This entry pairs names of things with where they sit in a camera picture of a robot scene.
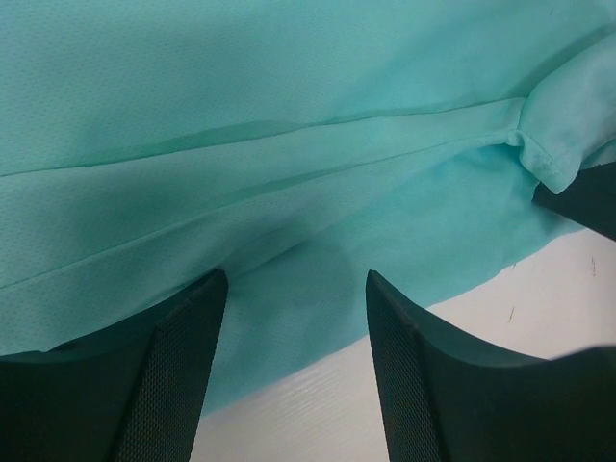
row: mint green fabric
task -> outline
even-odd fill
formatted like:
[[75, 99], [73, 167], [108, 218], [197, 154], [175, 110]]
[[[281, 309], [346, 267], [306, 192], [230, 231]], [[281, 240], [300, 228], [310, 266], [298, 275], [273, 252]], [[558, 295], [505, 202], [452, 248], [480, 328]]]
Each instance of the mint green fabric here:
[[530, 203], [613, 153], [616, 0], [0, 6], [0, 353], [206, 271], [212, 410], [576, 229]]

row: white surface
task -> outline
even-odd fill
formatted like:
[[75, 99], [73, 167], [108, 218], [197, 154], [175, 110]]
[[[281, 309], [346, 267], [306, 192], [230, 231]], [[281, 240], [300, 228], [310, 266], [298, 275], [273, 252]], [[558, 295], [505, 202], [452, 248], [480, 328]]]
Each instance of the white surface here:
[[[566, 236], [431, 311], [539, 357], [616, 344], [616, 244]], [[192, 450], [192, 462], [388, 460], [368, 338], [203, 419]]]

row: black mesh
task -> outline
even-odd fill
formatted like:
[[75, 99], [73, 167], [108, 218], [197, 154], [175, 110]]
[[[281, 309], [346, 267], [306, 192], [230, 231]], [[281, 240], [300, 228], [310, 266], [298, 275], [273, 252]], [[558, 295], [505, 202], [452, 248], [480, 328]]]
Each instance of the black mesh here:
[[[158, 324], [112, 461], [190, 460], [222, 322], [222, 309], [205, 309], [196, 299], [193, 295], [186, 300], [189, 306], [174, 310]], [[207, 304], [224, 306], [211, 299]]]
[[419, 339], [382, 294], [367, 288], [368, 328], [392, 462], [442, 462], [436, 416], [423, 373]]
[[616, 241], [616, 162], [582, 170], [560, 194], [539, 185], [533, 200]]

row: stitched seam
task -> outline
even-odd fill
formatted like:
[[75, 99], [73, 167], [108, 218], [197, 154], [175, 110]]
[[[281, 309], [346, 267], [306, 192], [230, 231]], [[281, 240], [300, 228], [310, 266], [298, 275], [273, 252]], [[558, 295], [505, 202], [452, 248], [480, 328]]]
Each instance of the stitched seam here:
[[[509, 130], [503, 131], [503, 132], [497, 132], [497, 133], [492, 134], [491, 138], [494, 137], [494, 138], [506, 139], [506, 135], [508, 133], [509, 133]], [[347, 170], [350, 170], [350, 169], [353, 169], [353, 168], [366, 167], [366, 166], [378, 164], [378, 163], [381, 163], [381, 162], [391, 161], [391, 160], [394, 160], [396, 158], [400, 158], [400, 157], [404, 157], [404, 156], [409, 156], [409, 155], [417, 154], [417, 153], [424, 153], [425, 151], [429, 151], [429, 150], [432, 150], [432, 149], [438, 149], [440, 147], [444, 147], [444, 146], [448, 146], [448, 145], [459, 144], [459, 143], [461, 144], [461, 143], [468, 142], [468, 141], [480, 140], [482, 138], [485, 138], [485, 137], [469, 137], [469, 138], [462, 139], [462, 140], [448, 141], [448, 142], [444, 142], [444, 143], [440, 143], [440, 144], [435, 144], [433, 146], [429, 146], [429, 147], [424, 148], [424, 149], [419, 149], [419, 150], [410, 151], [410, 152], [404, 152], [404, 153], [397, 154], [397, 155], [394, 155], [394, 156], [391, 156], [391, 157], [387, 157], [387, 158], [383, 158], [383, 159], [378, 159], [378, 160], [374, 160], [374, 161], [369, 161], [369, 162], [355, 164], [355, 165], [350, 165], [350, 166], [345, 166], [345, 167], [336, 167], [336, 168], [332, 168], [330, 170], [323, 170], [322, 174], [320, 174], [318, 176], [312, 177], [309, 180], [300, 181], [300, 182], [295, 183], [295, 184], [293, 184], [293, 185], [291, 185], [291, 186], [289, 186], [287, 188], [275, 190], [275, 192], [279, 193], [280, 191], [284, 191], [285, 189], [292, 188], [292, 187], [300, 185], [300, 184], [305, 184], [305, 183], [308, 183], [308, 182], [316, 180], [316, 179], [321, 179], [321, 178], [324, 178], [324, 177], [332, 175], [332, 174], [341, 173], [343, 171], [347, 171]], [[266, 192], [265, 194], [259, 194], [258, 196], [267, 195], [269, 193], [271, 193], [271, 192]], [[236, 205], [238, 203], [241, 203], [241, 201], [232, 202], [231, 204], [225, 204], [223, 206], [217, 206], [217, 207], [208, 209], [206, 211], [198, 212], [197, 214], [192, 215], [189, 218], [185, 218], [183, 220], [177, 221], [177, 222], [169, 224], [167, 226], [163, 226], [162, 228], [150, 231], [150, 232], [148, 232], [146, 234], [138, 236], [138, 237], [136, 237], [134, 239], [131, 239], [129, 241], [125, 241], [123, 243], [116, 244], [116, 245], [113, 245], [113, 246], [108, 247], [106, 249], [100, 250], [100, 251], [98, 251], [96, 253], [92, 253], [91, 255], [88, 255], [87, 257], [80, 258], [78, 260], [74, 260], [74, 261], [72, 261], [70, 263], [66, 263], [66, 264], [61, 265], [59, 267], [56, 267], [56, 268], [53, 268], [53, 269], [49, 269], [47, 271], [41, 272], [41, 273], [33, 275], [33, 276], [29, 276], [29, 277], [27, 277], [25, 279], [20, 279], [18, 281], [14, 281], [14, 282], [12, 282], [10, 284], [7, 284], [6, 286], [0, 287], [0, 291], [4, 291], [4, 290], [7, 290], [7, 289], [10, 289], [10, 288], [12, 288], [14, 286], [17, 286], [17, 285], [25, 284], [25, 283], [27, 283], [29, 281], [42, 278], [42, 277], [44, 277], [46, 275], [49, 275], [51, 273], [54, 273], [54, 272], [60, 272], [62, 270], [68, 270], [69, 268], [71, 268], [73, 266], [78, 266], [78, 265], [80, 265], [80, 264], [82, 264], [84, 262], [90, 261], [90, 260], [96, 260], [96, 259], [99, 259], [99, 258], [104, 258], [105, 256], [107, 256], [110, 253], [114, 253], [116, 251], [120, 251], [121, 249], [123, 249], [125, 247], [128, 247], [128, 246], [130, 246], [132, 244], [138, 244], [140, 242], [146, 242], [146, 241], [149, 241], [151, 239], [155, 239], [156, 237], [162, 236], [162, 235], [164, 235], [164, 234], [166, 234], [166, 233], [168, 233], [170, 231], [173, 231], [174, 229], [181, 228], [183, 226], [188, 226], [188, 225], [190, 225], [190, 224], [192, 224], [194, 222], [197, 222], [200, 219], [205, 218], [208, 214], [210, 214], [210, 213], [212, 213], [212, 212], [214, 212], [216, 210], [220, 210], [220, 209], [223, 209], [223, 208], [226, 208], [226, 207], [231, 207], [231, 206]]]

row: fabric fold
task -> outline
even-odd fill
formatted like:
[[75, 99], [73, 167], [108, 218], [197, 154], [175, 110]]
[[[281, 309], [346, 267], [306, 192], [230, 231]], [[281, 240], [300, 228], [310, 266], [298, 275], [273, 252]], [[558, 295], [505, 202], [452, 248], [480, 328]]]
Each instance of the fabric fold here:
[[554, 193], [584, 160], [616, 138], [616, 35], [573, 57], [544, 79], [522, 111], [520, 159]]

